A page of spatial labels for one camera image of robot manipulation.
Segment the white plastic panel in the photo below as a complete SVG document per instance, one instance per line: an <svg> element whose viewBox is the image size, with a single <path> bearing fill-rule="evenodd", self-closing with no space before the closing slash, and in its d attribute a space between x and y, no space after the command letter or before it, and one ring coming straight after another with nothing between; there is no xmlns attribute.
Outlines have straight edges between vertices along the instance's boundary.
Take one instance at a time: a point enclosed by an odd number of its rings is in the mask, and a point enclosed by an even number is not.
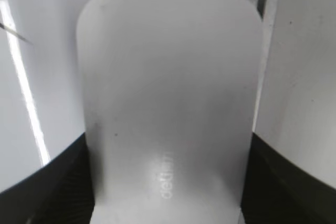
<svg viewBox="0 0 336 224"><path fill-rule="evenodd" d="M256 133L336 188L336 0L279 0Z"/></svg>
<svg viewBox="0 0 336 224"><path fill-rule="evenodd" d="M28 46L29 52L23 52L23 59L28 64L25 68L29 85L37 103L46 147L50 159L53 159L85 130L77 73L75 31L79 13L88 0L0 1L8 2L16 31L34 45ZM16 146L23 147L29 142L29 136L20 139L15 138ZM5 147L2 150L6 155L0 156L3 165L0 174L13 170L15 174L19 174L15 178L22 179L41 167L35 164L35 158L24 159L25 164L19 158L16 164L9 165L7 156L14 158L16 154ZM14 178L8 179L0 181L0 191L19 182Z"/></svg>
<svg viewBox="0 0 336 224"><path fill-rule="evenodd" d="M9 46L7 32L0 29L0 191L18 183L43 165L33 130L34 127L35 132L39 131L39 121L32 124L30 120L36 107L23 95L26 93L29 96L31 89L29 82L28 85L24 83L26 72L20 68L20 63L23 63L21 56L30 57L31 46L24 42L17 45L20 51L14 55L15 60L11 54L11 50L15 49Z"/></svg>
<svg viewBox="0 0 336 224"><path fill-rule="evenodd" d="M238 223L262 42L253 5L92 0L77 41L91 223Z"/></svg>

